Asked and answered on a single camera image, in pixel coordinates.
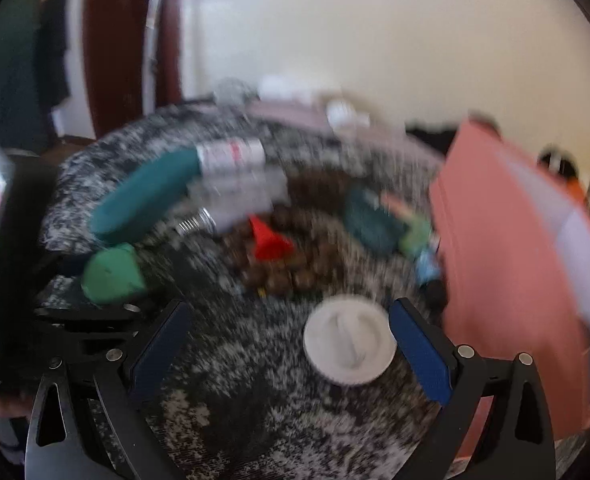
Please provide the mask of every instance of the metal screw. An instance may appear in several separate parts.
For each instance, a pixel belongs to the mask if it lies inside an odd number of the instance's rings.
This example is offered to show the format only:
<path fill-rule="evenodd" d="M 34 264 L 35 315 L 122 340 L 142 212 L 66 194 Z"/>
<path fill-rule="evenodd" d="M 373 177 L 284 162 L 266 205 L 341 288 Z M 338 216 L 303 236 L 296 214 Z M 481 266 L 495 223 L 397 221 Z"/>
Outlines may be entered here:
<path fill-rule="evenodd" d="M 527 353 L 522 352 L 518 357 L 520 363 L 522 363 L 523 365 L 531 366 L 533 364 L 533 358 Z"/>
<path fill-rule="evenodd" d="M 458 346 L 457 353 L 464 357 L 464 359 L 470 359 L 475 355 L 475 351 L 468 345 Z"/>
<path fill-rule="evenodd" d="M 119 348 L 111 348 L 106 352 L 108 361 L 119 361 L 124 353 Z"/>
<path fill-rule="evenodd" d="M 53 359 L 51 359 L 48 362 L 48 368 L 50 368 L 51 370 L 57 370 L 57 368 L 59 368 L 61 366 L 61 357 L 53 357 Z"/>

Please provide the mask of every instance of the table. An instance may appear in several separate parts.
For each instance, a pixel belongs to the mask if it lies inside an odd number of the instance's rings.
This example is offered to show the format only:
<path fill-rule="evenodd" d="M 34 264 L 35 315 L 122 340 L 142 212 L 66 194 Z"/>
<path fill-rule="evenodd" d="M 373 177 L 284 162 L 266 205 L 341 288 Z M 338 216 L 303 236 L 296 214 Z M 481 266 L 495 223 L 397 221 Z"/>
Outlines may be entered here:
<path fill-rule="evenodd" d="M 370 176 L 429 214 L 428 185 L 437 171 L 422 158 L 340 142 L 285 124 L 204 114 L 171 106 L 124 126 L 61 167 L 42 241 L 50 250 L 99 248 L 88 232 L 92 210 L 140 164 L 165 152 L 224 137 L 258 137 L 270 162 L 342 168 Z M 322 214 L 345 260 L 341 292 L 390 303 L 408 296 L 421 311 L 411 263 L 379 260 Z M 195 235 L 177 250 L 143 251 L 150 269 L 187 301 L 191 328 L 146 421 L 188 478 L 390 479 L 437 414 L 398 353 L 387 371 L 358 388 L 333 386 L 309 365 L 304 323 L 321 297 L 258 299 L 246 294 L 210 238 Z M 56 278 L 43 304 L 96 308 L 78 283 Z M 100 420 L 100 430 L 108 433 Z M 111 453 L 115 462 L 118 453 Z"/>

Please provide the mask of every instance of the red funnel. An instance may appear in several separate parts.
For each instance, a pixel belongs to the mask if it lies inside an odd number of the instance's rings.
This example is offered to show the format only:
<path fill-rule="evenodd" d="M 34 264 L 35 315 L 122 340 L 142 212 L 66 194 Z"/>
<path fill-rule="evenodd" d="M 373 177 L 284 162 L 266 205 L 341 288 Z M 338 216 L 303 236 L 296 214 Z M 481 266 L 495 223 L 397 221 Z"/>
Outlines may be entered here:
<path fill-rule="evenodd" d="M 255 251 L 253 255 L 258 260 L 277 260 L 293 252 L 293 242 L 277 234 L 257 216 L 249 216 L 255 237 Z"/>

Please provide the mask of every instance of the teal case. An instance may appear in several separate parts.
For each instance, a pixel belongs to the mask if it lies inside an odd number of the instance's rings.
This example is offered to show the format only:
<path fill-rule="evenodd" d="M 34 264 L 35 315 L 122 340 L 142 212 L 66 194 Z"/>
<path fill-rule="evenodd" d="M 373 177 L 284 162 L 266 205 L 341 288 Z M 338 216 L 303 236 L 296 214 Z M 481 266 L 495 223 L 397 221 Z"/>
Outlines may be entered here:
<path fill-rule="evenodd" d="M 200 175 L 197 150 L 166 153 L 140 166 L 95 208 L 91 233 L 104 244 L 137 242 Z"/>

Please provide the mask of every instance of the blue gripper pad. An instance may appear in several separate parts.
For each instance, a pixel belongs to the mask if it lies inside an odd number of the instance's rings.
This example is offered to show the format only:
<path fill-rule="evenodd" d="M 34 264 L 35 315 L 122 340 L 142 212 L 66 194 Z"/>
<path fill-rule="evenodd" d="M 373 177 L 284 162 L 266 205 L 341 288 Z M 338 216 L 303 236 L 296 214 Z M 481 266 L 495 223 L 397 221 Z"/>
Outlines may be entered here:
<path fill-rule="evenodd" d="M 399 300 L 390 307 L 389 326 L 426 397 L 447 404 L 451 399 L 449 369 Z"/>
<path fill-rule="evenodd" d="M 188 306 L 179 303 L 133 367 L 128 397 L 136 406 L 155 396 L 175 355 L 184 344 L 188 325 Z"/>
<path fill-rule="evenodd" d="M 145 163 L 95 208 L 91 233 L 108 246 L 139 242 L 200 173 L 195 149 L 165 153 Z"/>

